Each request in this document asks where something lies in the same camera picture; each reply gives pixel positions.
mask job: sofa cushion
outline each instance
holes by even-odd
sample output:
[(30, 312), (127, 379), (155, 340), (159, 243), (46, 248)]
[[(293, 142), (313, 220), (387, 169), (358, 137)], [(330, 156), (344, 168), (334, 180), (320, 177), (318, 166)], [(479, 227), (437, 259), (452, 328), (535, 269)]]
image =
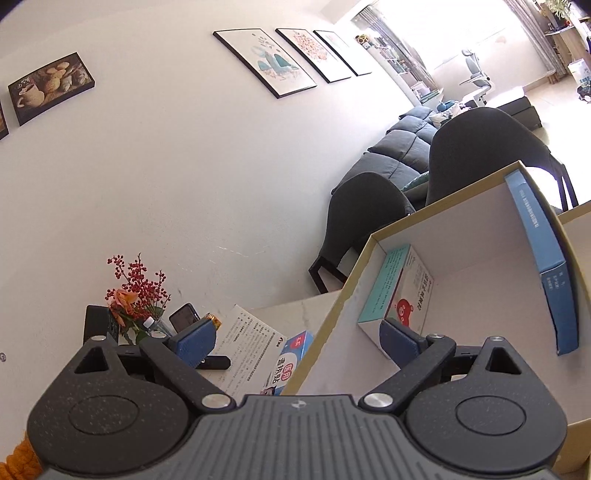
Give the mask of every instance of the sofa cushion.
[(406, 130), (392, 130), (373, 147), (368, 148), (371, 153), (392, 157), (419, 173), (429, 169), (429, 149), (427, 142)]
[(361, 155), (361, 158), (357, 161), (357, 163), (353, 165), (351, 169), (345, 174), (343, 179), (333, 189), (331, 194), (334, 193), (335, 190), (347, 180), (352, 179), (356, 175), (366, 171), (372, 171), (381, 175), (382, 177), (391, 181), (399, 189), (402, 189), (412, 179), (418, 177), (419, 175), (416, 170), (406, 166), (404, 163), (399, 162), (392, 157), (366, 152)]
[(431, 121), (429, 120), (429, 115), (431, 115), (433, 113), (433, 110), (431, 110), (429, 107), (426, 106), (416, 106), (415, 108), (411, 108), (408, 112), (403, 113), (402, 115), (400, 115), (398, 118), (400, 120), (402, 120), (405, 116), (415, 116), (417, 118), (420, 118), (421, 120), (425, 120), (428, 124), (431, 123)]
[(428, 124), (425, 120), (410, 115), (405, 116), (398, 123), (391, 126), (386, 133), (389, 134), (392, 130), (406, 130), (407, 132), (412, 132), (429, 145), (431, 145), (433, 135), (437, 133), (437, 128), (432, 124)]

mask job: black phone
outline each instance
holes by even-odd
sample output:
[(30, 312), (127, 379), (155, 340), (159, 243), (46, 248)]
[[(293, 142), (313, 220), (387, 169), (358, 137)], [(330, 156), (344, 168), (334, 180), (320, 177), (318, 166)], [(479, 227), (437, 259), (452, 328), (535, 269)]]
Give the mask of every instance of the black phone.
[(169, 318), (177, 333), (182, 332), (185, 328), (190, 327), (199, 320), (199, 315), (193, 308), (193, 305), (186, 303), (174, 312)]

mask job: throw pillow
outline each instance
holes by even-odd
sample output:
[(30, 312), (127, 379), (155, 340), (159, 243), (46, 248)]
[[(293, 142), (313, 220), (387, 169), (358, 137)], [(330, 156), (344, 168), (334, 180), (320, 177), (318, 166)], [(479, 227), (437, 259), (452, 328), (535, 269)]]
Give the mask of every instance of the throw pillow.
[(460, 115), (460, 113), (467, 112), (470, 108), (466, 106), (462, 106), (459, 103), (455, 103), (455, 105), (451, 106), (444, 112), (435, 113), (434, 115), (429, 115), (429, 119), (433, 122), (436, 128), (440, 128), (443, 126), (444, 123), (448, 122), (454, 117)]
[(404, 187), (402, 187), (402, 191), (406, 192), (407, 190), (413, 189), (413, 188), (415, 188), (427, 181), (429, 181), (429, 172), (428, 171), (426, 171), (425, 173), (421, 173), (416, 179), (408, 182)]

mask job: orange flower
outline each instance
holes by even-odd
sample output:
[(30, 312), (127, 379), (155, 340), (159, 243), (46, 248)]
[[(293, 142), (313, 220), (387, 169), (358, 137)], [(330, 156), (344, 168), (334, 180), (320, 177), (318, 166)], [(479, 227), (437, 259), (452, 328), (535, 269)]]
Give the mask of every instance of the orange flower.
[(115, 290), (115, 296), (113, 297), (113, 301), (123, 308), (127, 315), (131, 315), (134, 312), (134, 308), (131, 306), (131, 304), (137, 299), (137, 293), (121, 289)]
[(109, 306), (109, 309), (111, 310), (113, 317), (115, 317), (115, 320), (117, 320), (117, 323), (119, 323), (119, 325), (121, 325), (123, 328), (125, 328), (125, 322), (123, 321), (123, 318), (121, 318), (121, 315), (119, 315), (119, 312), (117, 312), (117, 310), (115, 310), (113, 308), (114, 303), (115, 302), (111, 303), (111, 305)]

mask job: framed picture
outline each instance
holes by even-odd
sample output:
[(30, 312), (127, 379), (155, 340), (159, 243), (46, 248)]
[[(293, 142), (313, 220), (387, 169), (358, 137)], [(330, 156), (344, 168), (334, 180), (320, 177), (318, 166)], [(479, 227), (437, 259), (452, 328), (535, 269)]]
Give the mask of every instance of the framed picture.
[(6, 120), (4, 120), (4, 112), (2, 112), (2, 105), (0, 105), (0, 140), (8, 135), (8, 127)]
[(52, 61), (8, 86), (19, 125), (95, 86), (77, 53)]
[(326, 43), (351, 70), (353, 70), (355, 75), (361, 76), (371, 73), (369, 64), (361, 57), (362, 52), (359, 50), (361, 47), (356, 46), (356, 50), (354, 50), (352, 47), (349, 47), (345, 41), (335, 32), (328, 30), (314, 30), (314, 33), (318, 35), (320, 39)]
[(345, 64), (307, 30), (277, 28), (275, 31), (286, 39), (328, 83), (351, 78), (351, 72)]
[(260, 28), (218, 30), (222, 42), (277, 98), (314, 88), (314, 80)]

